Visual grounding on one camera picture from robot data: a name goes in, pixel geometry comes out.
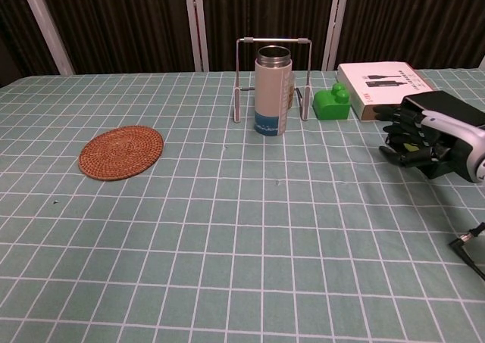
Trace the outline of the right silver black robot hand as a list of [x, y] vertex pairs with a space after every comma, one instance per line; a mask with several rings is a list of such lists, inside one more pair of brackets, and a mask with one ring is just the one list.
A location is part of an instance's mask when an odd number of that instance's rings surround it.
[[390, 121], [383, 128], [386, 144], [379, 147], [398, 167], [438, 167], [472, 183], [484, 181], [484, 130], [437, 111], [413, 111], [403, 106], [374, 107], [376, 119]]

